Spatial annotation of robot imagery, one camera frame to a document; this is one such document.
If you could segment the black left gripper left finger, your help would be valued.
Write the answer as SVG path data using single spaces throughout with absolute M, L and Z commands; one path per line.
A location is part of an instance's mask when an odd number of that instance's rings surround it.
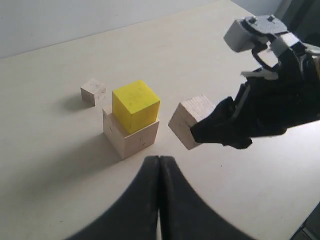
M 69 240 L 155 240 L 160 157 L 147 156 L 124 193 Z

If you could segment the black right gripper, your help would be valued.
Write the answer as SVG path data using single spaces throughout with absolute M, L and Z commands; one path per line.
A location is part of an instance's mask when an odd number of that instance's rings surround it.
M 235 100 L 225 98 L 194 124 L 190 132 L 195 142 L 243 150 L 253 137 L 282 135 L 288 128 L 319 121 L 320 78 L 307 48 L 302 43 L 288 48 L 273 70 L 277 79 L 248 77 Z

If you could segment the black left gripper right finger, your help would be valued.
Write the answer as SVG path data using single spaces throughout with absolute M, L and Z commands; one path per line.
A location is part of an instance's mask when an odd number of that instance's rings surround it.
M 175 159 L 160 157 L 159 214 L 163 240 L 251 240 L 211 209 Z

